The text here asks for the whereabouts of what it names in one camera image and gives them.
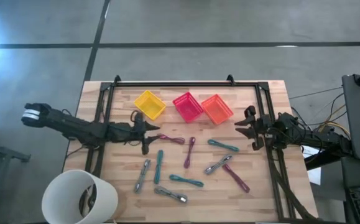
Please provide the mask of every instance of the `wooden table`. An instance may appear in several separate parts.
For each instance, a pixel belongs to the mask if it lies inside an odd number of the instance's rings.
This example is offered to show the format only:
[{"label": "wooden table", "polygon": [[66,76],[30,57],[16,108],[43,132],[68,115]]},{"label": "wooden table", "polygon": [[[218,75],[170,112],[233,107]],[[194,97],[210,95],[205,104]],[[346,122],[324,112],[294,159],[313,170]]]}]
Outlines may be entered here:
[{"label": "wooden table", "polygon": [[[284,81],[268,81],[275,113],[291,113]],[[92,121],[95,116],[101,82],[85,82],[78,106],[77,117]],[[234,123],[244,119],[246,107],[257,101],[255,90],[251,87],[160,87],[148,88],[167,105],[164,112],[155,120],[147,121],[160,126],[158,131],[150,131],[149,136],[164,133],[171,137],[183,137],[185,145],[169,141],[156,140],[150,145],[149,154],[143,156],[140,146],[107,143],[104,154],[101,178],[111,183],[119,192],[119,207],[114,218],[117,222],[254,222],[276,221],[272,185],[265,149],[252,150],[253,140],[235,131]],[[144,87],[115,88],[110,121],[130,122],[132,110],[137,109],[133,101],[145,90]],[[232,109],[234,115],[219,126],[214,125],[203,114],[194,123],[186,124],[177,113],[172,100],[185,92],[191,92],[201,103],[217,93]],[[191,166],[183,168],[188,152],[190,137],[196,137]],[[223,169],[207,176],[204,169],[220,160],[231,151],[207,144],[215,139],[225,144],[239,147],[239,153],[229,165],[232,170],[250,186],[249,194],[244,193],[232,177]],[[79,148],[78,142],[72,142],[69,152]],[[157,151],[164,150],[163,165],[159,185],[188,196],[188,203],[154,193],[155,166]],[[285,151],[285,161],[290,187],[306,207],[317,217],[314,198],[303,156],[298,146],[289,146]],[[70,156],[64,170],[84,169],[86,151]],[[145,159],[151,159],[151,167],[146,174],[141,194],[133,192]],[[168,179],[170,174],[177,174],[205,183],[203,188]]]}]

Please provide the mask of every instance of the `orange basket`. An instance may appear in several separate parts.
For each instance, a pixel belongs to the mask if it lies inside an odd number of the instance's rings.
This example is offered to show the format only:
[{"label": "orange basket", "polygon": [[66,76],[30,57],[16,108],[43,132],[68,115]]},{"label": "orange basket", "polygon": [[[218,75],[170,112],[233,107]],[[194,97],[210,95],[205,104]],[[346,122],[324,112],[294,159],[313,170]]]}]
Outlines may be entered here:
[{"label": "orange basket", "polygon": [[214,124],[221,124],[234,114],[217,94],[203,101],[201,105]]},{"label": "orange basket", "polygon": [[134,104],[150,118],[154,121],[166,108],[165,103],[149,90],[146,90],[139,96]]}]

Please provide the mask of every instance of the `gray floor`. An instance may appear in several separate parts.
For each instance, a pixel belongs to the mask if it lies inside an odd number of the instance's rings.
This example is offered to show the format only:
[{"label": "gray floor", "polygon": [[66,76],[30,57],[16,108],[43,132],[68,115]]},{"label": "gray floor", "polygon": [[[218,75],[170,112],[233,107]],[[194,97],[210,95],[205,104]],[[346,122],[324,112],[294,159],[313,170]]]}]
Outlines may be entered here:
[{"label": "gray floor", "polygon": [[[0,44],[93,43],[104,0],[0,0]],[[101,43],[360,42],[360,0],[117,0]],[[44,221],[40,202],[61,173],[66,141],[20,119],[25,103],[75,113],[91,49],[0,49],[0,145],[32,154],[13,162],[0,190],[0,223]],[[341,86],[360,73],[360,47],[99,49],[91,80],[285,80],[289,96]],[[341,90],[291,100],[309,123]],[[341,106],[342,99],[336,107]],[[347,126],[346,118],[339,122]],[[341,174],[313,186],[320,217],[344,220]]]}]

